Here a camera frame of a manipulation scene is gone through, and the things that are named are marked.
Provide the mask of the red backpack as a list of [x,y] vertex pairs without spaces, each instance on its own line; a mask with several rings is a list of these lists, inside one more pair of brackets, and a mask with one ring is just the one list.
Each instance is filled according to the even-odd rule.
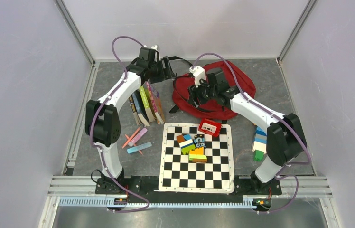
[[[251,98],[255,97],[256,87],[253,81],[235,64],[231,61],[217,61],[203,66],[205,72],[208,73],[211,69],[221,68],[225,74],[229,86],[237,86],[243,92],[246,92]],[[176,113],[178,110],[184,111],[194,117],[228,120],[235,116],[237,113],[232,111],[230,107],[222,107],[216,101],[210,100],[207,103],[194,107],[188,103],[188,88],[193,86],[194,77],[190,73],[176,77],[173,81],[172,100],[175,106],[170,109],[170,113]]]

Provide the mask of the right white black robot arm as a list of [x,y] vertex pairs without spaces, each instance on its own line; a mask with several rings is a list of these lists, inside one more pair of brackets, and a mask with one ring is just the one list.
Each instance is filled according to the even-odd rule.
[[194,85],[189,89],[189,103],[199,107],[215,100],[221,106],[247,118],[266,133],[267,156],[262,164],[251,173],[250,187],[257,194],[264,193],[270,183],[285,166],[294,164],[293,159],[304,152],[308,161],[311,156],[300,122],[300,118],[290,113],[284,115],[251,98],[239,85],[236,73],[230,70],[235,85],[230,86],[222,70],[207,73],[200,66],[192,66],[189,75]]

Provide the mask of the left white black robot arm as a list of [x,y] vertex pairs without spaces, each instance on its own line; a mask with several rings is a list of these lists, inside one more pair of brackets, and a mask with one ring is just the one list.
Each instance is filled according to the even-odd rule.
[[157,83],[175,77],[169,58],[160,57],[157,45],[140,48],[118,82],[101,98],[89,100],[85,108],[85,132],[101,159],[101,178],[113,193],[125,189],[117,141],[121,135],[119,111],[145,82]]

